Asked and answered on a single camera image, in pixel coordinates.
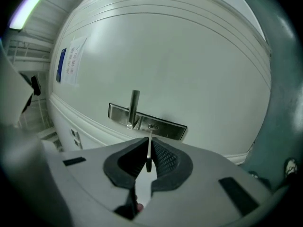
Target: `metal rod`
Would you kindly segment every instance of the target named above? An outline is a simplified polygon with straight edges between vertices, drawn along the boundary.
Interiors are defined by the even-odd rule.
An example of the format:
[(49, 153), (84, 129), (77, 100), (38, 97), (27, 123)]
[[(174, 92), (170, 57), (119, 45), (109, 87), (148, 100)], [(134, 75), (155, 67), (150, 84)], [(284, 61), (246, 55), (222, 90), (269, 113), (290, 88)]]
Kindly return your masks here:
[(139, 102), (139, 96), (140, 96), (140, 91), (133, 90), (131, 103), (129, 105), (128, 120), (126, 125), (126, 127), (130, 130), (132, 130), (136, 126), (135, 119), (136, 119), (137, 106)]

